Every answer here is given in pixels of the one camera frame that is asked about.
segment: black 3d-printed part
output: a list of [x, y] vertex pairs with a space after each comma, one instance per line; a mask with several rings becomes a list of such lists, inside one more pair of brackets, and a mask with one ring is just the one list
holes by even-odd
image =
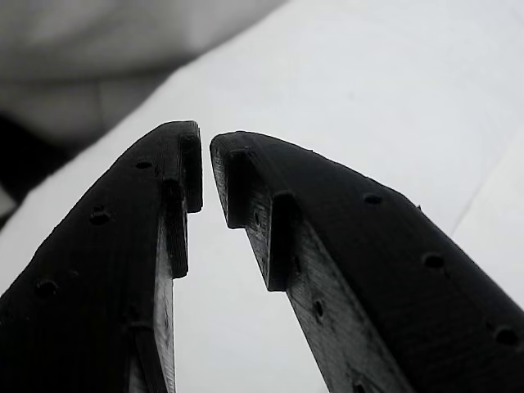
[[210, 150], [228, 226], [287, 292], [331, 392], [524, 391], [524, 313], [408, 199], [257, 133]]
[[0, 298], [0, 391], [172, 392], [173, 278], [202, 207], [193, 122], [163, 124], [86, 192]]

